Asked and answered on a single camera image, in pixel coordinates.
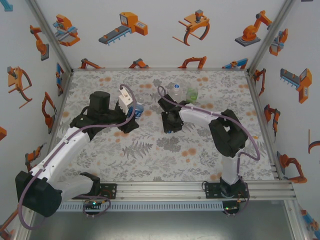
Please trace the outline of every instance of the metal rail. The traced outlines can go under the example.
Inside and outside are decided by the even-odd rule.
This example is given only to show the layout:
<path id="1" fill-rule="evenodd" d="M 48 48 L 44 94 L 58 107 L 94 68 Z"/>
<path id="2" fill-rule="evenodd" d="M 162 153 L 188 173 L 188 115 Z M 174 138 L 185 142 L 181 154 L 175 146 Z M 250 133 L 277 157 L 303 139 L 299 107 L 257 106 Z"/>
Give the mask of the metal rail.
<path id="1" fill-rule="evenodd" d="M 113 202 L 208 202 L 234 201 L 230 198 L 207 199 L 202 189 L 202 181 L 171 182 L 108 182 L 117 184 L 116 198 Z M 296 200 L 291 181 L 288 180 L 251 180 L 246 181 L 250 191 L 250 200 Z"/>
<path id="2" fill-rule="evenodd" d="M 55 121 L 53 123 L 52 135 L 51 135 L 52 137 L 51 137 L 51 140 L 50 140 L 50 143 L 49 143 L 47 155 L 55 147 L 55 140 L 56 140 L 57 133 L 58 133 L 58 130 L 59 130 L 59 124 L 60 124 L 60 121 L 61 121 L 61 118 L 62 118 L 62 114 L 63 114 L 64 109 L 65 109 L 65 105 L 66 105 L 67 98 L 68 98 L 68 95 L 69 95 L 69 91 L 70 91 L 70 88 L 71 88 L 72 80 L 73 80 L 73 73 L 70 76 L 68 76 L 67 79 L 65 80 L 66 83 L 65 83 L 64 91 L 63 91 L 63 99 L 62 99 L 62 103 L 61 103 L 60 108 L 59 108 L 59 113 L 56 116 Z"/>
<path id="3" fill-rule="evenodd" d="M 252 97 L 252 101 L 253 101 L 253 105 L 256 111 L 256 116 L 258 118 L 258 122 L 260 125 L 260 129 L 262 132 L 262 137 L 263 137 L 263 141 L 265 143 L 266 146 L 266 151 L 268 153 L 268 156 L 270 158 L 270 160 L 272 161 L 272 163 L 274 163 L 276 171 L 277 171 L 277 175 L 278 178 L 280 180 L 284 179 L 284 175 L 281 172 L 281 167 L 280 167 L 280 163 L 278 161 L 278 157 L 277 157 L 277 151 L 275 149 L 274 143 L 271 140 L 271 136 L 268 132 L 267 126 L 267 120 L 265 118 L 265 114 L 264 114 L 264 108 L 261 105 L 258 93 L 257 93 L 257 89 L 256 86 L 254 84 L 254 81 L 252 80 L 252 78 L 250 78 L 249 76 L 247 76 L 246 78 L 248 86 L 249 86 L 249 90 L 250 90 L 250 94 Z"/>
<path id="4" fill-rule="evenodd" d="M 265 36 L 260 48 L 258 49 L 257 53 L 255 54 L 251 65 L 249 67 L 249 75 L 253 76 L 260 61 L 264 57 L 265 53 L 268 51 L 268 48 L 270 47 L 271 43 L 275 39 L 275 36 L 278 35 L 278 31 L 286 19 L 287 15 L 291 11 L 294 3 L 296 0 L 285 0 L 283 3 L 278 15 L 275 17 L 274 21 L 271 24 L 271 28 L 269 29 L 267 35 Z"/>
<path id="5" fill-rule="evenodd" d="M 291 226 L 291 233 L 295 240 L 309 240 L 309 234 L 306 228 L 306 224 L 300 213 L 300 207 L 298 201 L 284 201 L 285 210 L 289 225 Z"/>
<path id="6" fill-rule="evenodd" d="M 222 71 L 222 72 L 245 72 L 246 69 L 237 69 L 237 68 L 219 68 L 219 67 L 204 67 L 204 68 L 196 68 L 196 67 L 188 67 L 188 68 L 175 68 L 175 67 L 150 67 L 150 68 L 120 68 L 120 67 L 112 67 L 112 68 L 76 68 L 75 72 L 117 72 L 117 71 Z"/>

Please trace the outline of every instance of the metal base plate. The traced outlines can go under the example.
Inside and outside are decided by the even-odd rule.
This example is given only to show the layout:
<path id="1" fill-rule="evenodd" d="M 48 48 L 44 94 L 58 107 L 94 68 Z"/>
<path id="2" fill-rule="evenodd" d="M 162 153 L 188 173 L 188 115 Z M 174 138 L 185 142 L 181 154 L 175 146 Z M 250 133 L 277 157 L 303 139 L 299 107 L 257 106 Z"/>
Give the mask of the metal base plate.
<path id="1" fill-rule="evenodd" d="M 237 199 L 238 198 L 238 194 L 235 194 L 230 197 L 225 196 L 221 191 L 220 182 L 206 182 L 203 186 L 205 190 L 205 197 L 207 199 Z M 239 185 L 237 192 L 241 192 L 243 194 L 243 196 L 241 196 L 242 198 L 248 197 L 247 189 L 243 184 Z"/>
<path id="2" fill-rule="evenodd" d="M 252 41 L 243 41 L 243 40 L 242 40 L 242 36 L 240 36 L 240 37 L 238 37 L 238 38 L 235 39 L 235 41 L 236 41 L 238 44 L 240 44 L 240 45 L 242 45 L 242 46 L 244 46 L 244 47 L 249 46 L 249 45 L 252 45 L 252 44 L 255 44 L 255 43 L 257 43 L 257 42 L 260 42 L 260 40 L 261 40 L 260 38 L 256 37 L 255 40 L 252 40 Z"/>
<path id="3" fill-rule="evenodd" d="M 106 197 L 110 200 L 116 199 L 117 195 L 117 184 L 115 183 L 101 183 L 100 196 Z"/>
<path id="4" fill-rule="evenodd" d="M 44 60 L 46 60 L 46 59 L 49 58 L 49 44 L 47 43 L 45 46 L 46 46 L 46 53 L 45 53 L 45 55 L 41 55 L 41 53 L 40 53 L 41 61 L 44 61 Z"/>

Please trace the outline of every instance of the bottle cap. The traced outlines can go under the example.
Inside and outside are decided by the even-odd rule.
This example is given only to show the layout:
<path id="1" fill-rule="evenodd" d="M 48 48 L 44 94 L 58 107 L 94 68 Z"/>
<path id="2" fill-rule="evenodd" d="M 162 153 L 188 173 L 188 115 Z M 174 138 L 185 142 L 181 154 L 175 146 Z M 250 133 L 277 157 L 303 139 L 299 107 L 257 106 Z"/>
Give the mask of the bottle cap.
<path id="1" fill-rule="evenodd" d="M 175 84 L 173 87 L 173 91 L 178 92 L 180 90 L 180 86 L 178 84 Z"/>

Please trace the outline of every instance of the cable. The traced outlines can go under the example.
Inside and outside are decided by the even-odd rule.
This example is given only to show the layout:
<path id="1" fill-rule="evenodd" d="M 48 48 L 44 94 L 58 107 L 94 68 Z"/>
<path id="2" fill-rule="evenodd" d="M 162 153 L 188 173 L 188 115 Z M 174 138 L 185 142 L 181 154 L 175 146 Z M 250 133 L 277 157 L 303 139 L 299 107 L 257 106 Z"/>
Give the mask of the cable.
<path id="1" fill-rule="evenodd" d="M 111 201 L 109 200 L 109 198 L 105 197 L 105 196 L 86 196 L 86 195 L 79 195 L 78 196 L 79 198 L 87 198 L 87 199 L 104 199 L 105 201 L 102 201 L 101 203 L 104 204 L 105 202 L 108 202 L 109 205 L 108 207 L 106 207 L 104 210 L 102 210 L 101 212 L 99 212 L 98 214 L 95 214 L 95 215 L 92 215 L 92 218 L 95 218 L 95 217 L 98 217 L 98 216 L 101 216 L 103 214 L 105 214 L 109 208 L 111 207 Z M 86 213 L 86 206 L 88 204 L 83 204 L 83 207 L 82 207 L 82 212 L 86 215 L 86 217 L 88 217 L 88 214 Z"/>
<path id="2" fill-rule="evenodd" d="M 129 90 L 132 100 L 133 100 L 133 109 L 136 109 L 137 106 L 137 101 L 134 95 L 134 92 L 131 90 L 131 88 L 126 85 L 126 84 L 120 84 L 120 89 L 123 89 L 123 87 L 125 87 L 126 89 Z M 117 128 L 117 127 L 121 127 L 123 125 L 126 125 L 128 122 L 130 122 L 130 120 L 134 117 L 135 115 L 135 111 L 132 111 L 131 115 L 129 118 L 126 119 L 126 121 L 122 122 L 122 123 L 118 123 L 118 124 L 110 124 L 110 125 L 103 125 L 103 124 L 97 124 L 97 125 L 88 125 L 88 126 L 84 126 L 80 129 L 78 129 L 77 131 L 75 131 L 74 133 L 72 133 L 64 142 L 61 143 L 61 145 L 58 146 L 58 148 L 53 152 L 53 154 L 48 158 L 48 160 L 43 164 L 43 169 L 46 168 L 46 166 L 49 164 L 49 162 L 55 157 L 55 155 L 63 148 L 63 146 L 70 141 L 75 135 L 77 135 L 79 132 L 86 130 L 86 129 L 90 129 L 90 128 Z M 22 214 L 22 206 L 23 206 L 23 202 L 26 196 L 27 191 L 29 190 L 31 184 L 37 179 L 37 177 L 40 175 L 40 173 L 42 172 L 42 169 L 39 169 L 39 171 L 33 176 L 33 178 L 28 182 L 28 184 L 26 185 L 26 187 L 24 188 L 21 196 L 20 196 L 20 200 L 19 200 L 19 204 L 18 204 L 18 216 L 19 216 L 19 220 L 22 224 L 23 227 L 25 227 L 28 230 L 36 230 L 38 228 L 41 227 L 43 221 L 37 225 L 37 226 L 29 226 L 23 217 Z"/>
<path id="3" fill-rule="evenodd" d="M 218 113 L 214 113 L 214 112 L 212 112 L 212 111 L 207 111 L 207 110 L 202 109 L 202 108 L 193 107 L 193 106 L 187 106 L 187 105 L 181 105 L 181 104 L 179 104 L 179 103 L 170 101 L 170 100 L 166 99 L 164 95 L 161 94 L 160 89 L 162 89 L 163 92 L 164 92 L 164 95 L 166 95 L 166 90 L 165 90 L 165 88 L 160 85 L 160 86 L 158 86 L 158 88 L 157 88 L 157 92 L 158 92 L 158 94 L 160 95 L 160 97 L 161 97 L 162 99 L 164 99 L 165 101 L 167 101 L 168 103 L 170 103 L 170 104 L 172 104 L 172 105 L 175 105 L 175 106 L 178 106 L 178 107 L 181 107 L 181 108 L 187 108 L 187 109 L 199 111 L 199 112 L 202 112 L 202 113 L 205 113 L 205 114 L 209 114 L 210 116 L 215 116 L 215 117 L 219 117 L 219 118 L 223 118 L 223 119 L 229 120 L 229 121 L 235 123 L 236 125 L 238 125 L 238 126 L 245 132 L 245 134 L 248 136 L 248 138 L 249 138 L 250 141 L 252 142 L 253 147 L 254 147 L 255 152 L 256 152 L 256 157 L 255 157 L 255 156 L 252 156 L 252 155 L 250 155 L 249 153 L 244 152 L 244 151 L 241 151 L 241 152 L 238 154 L 238 157 L 237 157 L 236 174 L 237 174 L 238 178 L 240 179 L 240 181 L 245 185 L 246 191 L 247 191 L 247 194 L 248 194 L 248 198 L 247 198 L 247 200 L 246 200 L 246 202 L 245 202 L 245 206 L 243 207 L 243 209 L 242 209 L 241 211 L 239 211 L 238 213 L 233 214 L 233 216 L 238 215 L 239 213 L 241 213 L 241 212 L 248 206 L 249 199 L 250 199 L 250 194 L 249 194 L 248 185 L 244 182 L 244 180 L 242 179 L 242 176 L 240 176 L 240 157 L 241 157 L 241 155 L 246 155 L 246 156 L 248 156 L 249 158 L 251 158 L 251 159 L 253 159 L 253 160 L 255 160 L 255 161 L 259 161 L 259 160 L 260 160 L 260 152 L 259 152 L 258 146 L 257 146 L 254 138 L 251 136 L 251 134 L 248 132 L 248 130 L 245 129 L 244 126 L 241 125 L 240 122 L 234 120 L 233 118 L 228 117 L 228 116 L 224 116 L 224 115 L 221 115 L 221 114 L 218 114 Z M 230 213 L 227 213 L 227 211 L 226 211 L 225 209 L 224 209 L 224 212 L 225 212 L 228 216 L 230 216 Z"/>
<path id="4" fill-rule="evenodd" d="M 244 193 L 242 191 L 239 191 L 239 193 L 243 197 L 244 201 L 246 202 L 247 200 L 246 200 L 246 197 L 245 197 Z"/>
<path id="5" fill-rule="evenodd" d="M 203 182 L 202 182 L 202 184 L 201 184 L 202 190 L 205 190 L 205 189 L 204 189 L 204 184 L 208 184 L 208 183 L 209 183 L 209 182 L 207 182 L 207 181 L 203 181 Z"/>

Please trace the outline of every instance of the black mounting plate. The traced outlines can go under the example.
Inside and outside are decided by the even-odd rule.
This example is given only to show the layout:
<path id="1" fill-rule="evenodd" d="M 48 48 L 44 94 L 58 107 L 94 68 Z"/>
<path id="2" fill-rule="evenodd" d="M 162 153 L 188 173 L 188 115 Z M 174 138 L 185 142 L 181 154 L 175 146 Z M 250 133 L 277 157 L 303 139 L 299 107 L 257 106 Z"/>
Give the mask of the black mounting plate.
<path id="1" fill-rule="evenodd" d="M 100 196 L 106 197 L 110 200 L 116 199 L 117 184 L 115 183 L 100 183 Z"/>
<path id="2" fill-rule="evenodd" d="M 238 199 L 238 193 L 242 194 L 242 198 L 247 198 L 248 193 L 246 186 L 239 184 L 234 195 L 226 196 L 222 191 L 222 184 L 220 182 L 204 182 L 203 183 L 205 197 L 207 199 Z"/>

